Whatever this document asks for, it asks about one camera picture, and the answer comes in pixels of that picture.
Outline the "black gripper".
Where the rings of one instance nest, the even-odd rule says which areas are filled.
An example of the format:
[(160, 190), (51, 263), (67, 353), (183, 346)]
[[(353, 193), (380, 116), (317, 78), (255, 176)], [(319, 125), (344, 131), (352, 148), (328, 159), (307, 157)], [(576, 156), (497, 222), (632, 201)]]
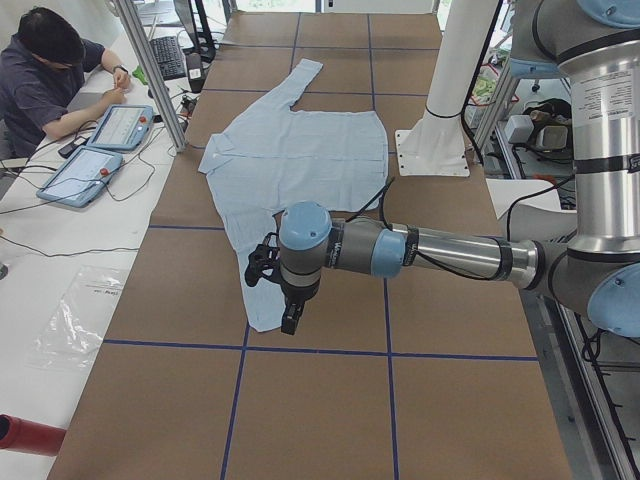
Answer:
[(286, 302), (280, 330), (284, 334), (294, 335), (304, 311), (304, 302), (312, 299), (317, 294), (318, 282), (298, 286), (282, 281), (281, 290)]

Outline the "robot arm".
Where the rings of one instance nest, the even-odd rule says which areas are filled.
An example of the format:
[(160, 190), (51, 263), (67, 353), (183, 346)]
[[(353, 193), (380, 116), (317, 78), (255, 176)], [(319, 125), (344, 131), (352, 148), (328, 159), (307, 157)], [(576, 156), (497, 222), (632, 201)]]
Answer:
[(521, 1), (511, 64), (550, 64), (569, 79), (577, 229), (565, 244), (457, 235), (369, 218), (335, 220), (313, 202), (281, 218), (273, 270), (293, 334), (323, 268), (392, 277), (408, 266), (508, 281), (551, 297), (598, 328), (639, 334), (639, 5)]

